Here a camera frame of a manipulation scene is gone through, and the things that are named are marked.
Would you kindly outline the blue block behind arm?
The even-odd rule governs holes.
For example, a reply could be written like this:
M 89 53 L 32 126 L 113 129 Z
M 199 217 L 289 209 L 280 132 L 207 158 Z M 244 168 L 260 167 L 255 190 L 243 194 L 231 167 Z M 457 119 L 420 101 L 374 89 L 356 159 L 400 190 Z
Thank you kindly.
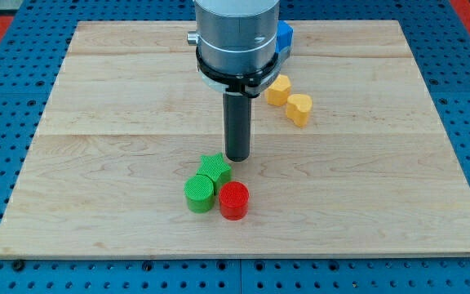
M 284 48 L 291 47 L 294 30 L 284 20 L 277 23 L 276 53 L 280 53 Z

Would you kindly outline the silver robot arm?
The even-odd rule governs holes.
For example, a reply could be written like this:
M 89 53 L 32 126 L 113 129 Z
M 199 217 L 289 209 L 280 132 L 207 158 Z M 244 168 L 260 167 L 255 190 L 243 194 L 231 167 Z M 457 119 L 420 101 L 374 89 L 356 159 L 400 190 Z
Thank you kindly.
M 188 34 L 197 69 L 212 89 L 257 97 L 278 75 L 279 0 L 194 0 L 197 28 Z

